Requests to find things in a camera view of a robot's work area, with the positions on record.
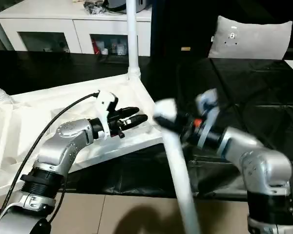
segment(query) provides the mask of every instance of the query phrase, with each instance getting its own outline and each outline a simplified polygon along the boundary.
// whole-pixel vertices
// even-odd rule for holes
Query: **dark background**
[[[241,23],[285,23],[293,21],[293,0],[156,0],[151,55],[207,57],[219,15]],[[183,46],[191,51],[180,51]],[[285,59],[293,59],[293,27]]]

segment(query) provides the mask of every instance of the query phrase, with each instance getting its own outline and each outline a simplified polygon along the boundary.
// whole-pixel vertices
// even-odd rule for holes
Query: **robotic arm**
[[[214,150],[241,172],[248,192],[249,232],[293,234],[292,167],[289,159],[238,129],[216,129],[213,124],[219,108],[215,90],[208,90],[197,97],[201,118],[177,111],[172,117],[172,112],[162,108],[164,102],[175,105],[172,99],[157,103],[154,119],[162,127],[178,133],[183,142],[200,149]]]
[[[21,176],[22,189],[0,214],[0,234],[50,233],[46,217],[54,210],[56,194],[78,152],[100,138],[124,138],[124,130],[147,120],[147,115],[134,115],[139,112],[137,107],[115,111],[117,102],[113,94],[100,91],[96,100],[98,118],[64,123],[42,145],[31,172]]]

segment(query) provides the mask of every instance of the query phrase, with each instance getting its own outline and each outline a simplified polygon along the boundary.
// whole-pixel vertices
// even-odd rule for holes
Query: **metal bracket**
[[[197,146],[202,149],[207,135],[210,132],[219,114],[216,89],[210,89],[203,94],[199,94],[195,101],[199,113],[202,116],[206,117],[204,129],[202,131],[199,142],[197,143]]]
[[[110,130],[107,123],[107,116],[109,111],[107,110],[110,103],[114,102],[116,99],[115,95],[107,91],[100,91],[95,102],[95,107],[98,110],[98,118],[103,126],[104,130],[104,140],[110,136]]]

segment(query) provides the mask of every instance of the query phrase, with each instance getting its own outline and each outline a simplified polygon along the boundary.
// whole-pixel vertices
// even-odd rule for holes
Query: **black leather surface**
[[[285,62],[139,59],[141,80],[155,101],[176,98],[179,108],[195,113],[196,95],[217,88],[222,109],[218,126],[230,125],[254,134],[293,162],[293,70]],[[9,94],[17,94],[124,74],[127,66],[126,58],[0,52],[0,87]],[[184,151],[192,187],[198,197],[246,199],[242,178],[232,164],[212,152],[189,146],[185,146]],[[163,145],[71,173],[68,190],[175,197]]]

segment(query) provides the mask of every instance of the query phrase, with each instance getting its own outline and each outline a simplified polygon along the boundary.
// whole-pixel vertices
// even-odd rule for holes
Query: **cabinet glass door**
[[[93,53],[128,56],[127,35],[90,34]]]
[[[19,32],[27,51],[70,52],[64,33]]]

